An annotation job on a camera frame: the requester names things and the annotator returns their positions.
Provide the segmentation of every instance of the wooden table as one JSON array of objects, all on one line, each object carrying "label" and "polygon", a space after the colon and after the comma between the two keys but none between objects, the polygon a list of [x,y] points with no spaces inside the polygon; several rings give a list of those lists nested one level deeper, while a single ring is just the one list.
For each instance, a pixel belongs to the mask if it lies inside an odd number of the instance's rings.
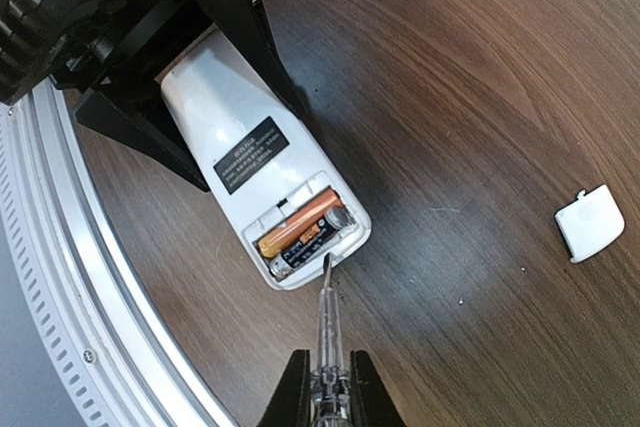
[{"label": "wooden table", "polygon": [[[407,424],[639,425],[640,0],[265,2],[374,222],[336,273],[346,348]],[[159,311],[255,425],[320,284],[273,292],[211,196],[80,135]],[[605,182],[626,232],[572,265],[553,214]]]}]

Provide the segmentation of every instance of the gray surface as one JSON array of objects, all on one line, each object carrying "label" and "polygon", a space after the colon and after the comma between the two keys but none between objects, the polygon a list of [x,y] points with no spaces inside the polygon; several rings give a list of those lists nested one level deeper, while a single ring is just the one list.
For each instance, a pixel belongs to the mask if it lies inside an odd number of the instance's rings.
[{"label": "gray surface", "polygon": [[84,426],[33,324],[0,223],[0,426]]}]

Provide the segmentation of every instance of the battery compartment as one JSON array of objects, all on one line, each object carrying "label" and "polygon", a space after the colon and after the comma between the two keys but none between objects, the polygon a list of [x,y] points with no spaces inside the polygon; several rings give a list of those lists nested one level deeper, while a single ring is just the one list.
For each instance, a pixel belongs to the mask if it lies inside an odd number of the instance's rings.
[{"label": "battery compartment", "polygon": [[[290,273],[290,275],[285,278],[278,278],[270,269],[270,265],[274,261],[275,257],[266,257],[262,255],[259,247],[260,240],[275,229],[284,228],[287,225],[287,221],[295,214],[307,208],[307,206],[316,199],[319,199],[321,196],[328,195],[327,192],[330,190],[333,190],[340,199],[344,209],[351,218],[352,223],[341,228],[330,239],[328,239],[325,244],[313,252],[313,255],[305,260],[304,263],[295,269],[291,269],[292,273]],[[314,222],[322,218],[322,215],[323,214],[319,214],[310,218],[310,224],[307,225],[304,230],[312,227]],[[361,219],[359,219],[358,211],[352,209],[349,205],[348,199],[341,196],[340,192],[333,187],[329,176],[325,172],[320,172],[307,180],[301,187],[279,202],[278,205],[269,209],[254,223],[250,224],[249,227],[244,230],[243,237],[247,243],[253,246],[250,253],[255,253],[254,260],[258,260],[259,263],[264,266],[269,278],[277,285],[285,287],[285,285],[296,283],[303,278],[319,275],[319,273],[322,272],[322,258],[328,252],[331,252],[337,259],[335,262],[336,264],[342,258],[350,255],[350,250],[352,250],[351,247],[360,239],[363,230],[364,226],[362,225]]]}]

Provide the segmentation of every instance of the screw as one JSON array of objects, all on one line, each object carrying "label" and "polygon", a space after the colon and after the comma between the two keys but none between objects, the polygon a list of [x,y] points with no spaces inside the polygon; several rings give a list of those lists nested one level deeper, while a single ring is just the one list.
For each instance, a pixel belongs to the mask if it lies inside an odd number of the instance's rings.
[{"label": "screw", "polygon": [[96,354],[91,349],[87,349],[82,353],[82,358],[87,364],[93,364],[96,361]]}]

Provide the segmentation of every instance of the table surface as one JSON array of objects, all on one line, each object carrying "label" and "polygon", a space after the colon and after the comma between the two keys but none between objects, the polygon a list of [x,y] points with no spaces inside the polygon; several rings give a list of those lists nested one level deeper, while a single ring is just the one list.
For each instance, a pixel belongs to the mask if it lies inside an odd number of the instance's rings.
[{"label": "table surface", "polygon": [[[336,272],[346,348],[407,424],[638,425],[640,0],[264,1],[374,223]],[[158,310],[255,425],[320,283],[272,291],[211,196],[79,135]],[[602,183],[626,231],[572,265],[553,214]]]}]

